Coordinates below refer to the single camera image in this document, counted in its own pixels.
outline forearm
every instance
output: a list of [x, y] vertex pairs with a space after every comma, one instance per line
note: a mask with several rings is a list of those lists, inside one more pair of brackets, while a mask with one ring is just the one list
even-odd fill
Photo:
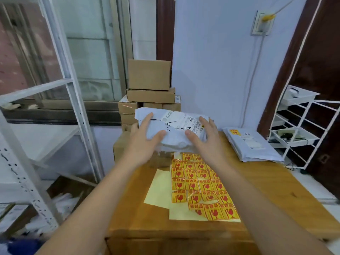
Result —
[[113, 211], [133, 172], [133, 164], [121, 159], [37, 254], [98, 253]]
[[332, 254], [227, 162], [215, 171], [262, 254]]

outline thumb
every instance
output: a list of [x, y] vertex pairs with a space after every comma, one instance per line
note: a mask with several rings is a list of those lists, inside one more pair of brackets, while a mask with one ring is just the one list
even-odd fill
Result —
[[197, 148], [202, 144], [202, 141], [200, 140], [200, 138], [192, 131], [186, 130], [185, 135]]
[[158, 145], [158, 143], [162, 141], [166, 134], [167, 132], [164, 130], [157, 132], [156, 135], [153, 136], [151, 140], [151, 145], [153, 145], [153, 147], [155, 148]]

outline dark wooden door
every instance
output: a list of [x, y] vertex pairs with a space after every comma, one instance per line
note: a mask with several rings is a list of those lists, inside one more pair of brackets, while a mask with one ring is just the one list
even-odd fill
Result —
[[[316, 99], [340, 101], [340, 0], [324, 0], [296, 65], [291, 85], [320, 93]], [[326, 127], [334, 111], [313, 106], [307, 119]], [[304, 124], [320, 136], [321, 131]], [[307, 171], [340, 199], [340, 117]], [[308, 155], [311, 149], [301, 148]]]

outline sheet of fragile stickers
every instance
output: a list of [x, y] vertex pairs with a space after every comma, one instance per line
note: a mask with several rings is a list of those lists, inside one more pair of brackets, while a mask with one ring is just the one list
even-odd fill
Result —
[[170, 169], [172, 203], [187, 203], [190, 211], [210, 221], [240, 219], [218, 175], [200, 155], [183, 153]]

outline wooden table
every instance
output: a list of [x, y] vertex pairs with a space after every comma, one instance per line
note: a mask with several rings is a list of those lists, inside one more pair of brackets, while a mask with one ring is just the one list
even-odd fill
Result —
[[[240, 162], [224, 133], [225, 155], [253, 185], [319, 239], [340, 236], [340, 223], [282, 165]], [[243, 223], [169, 220], [169, 210], [144, 203], [156, 169], [136, 170], [108, 228], [112, 254], [259, 254]]]

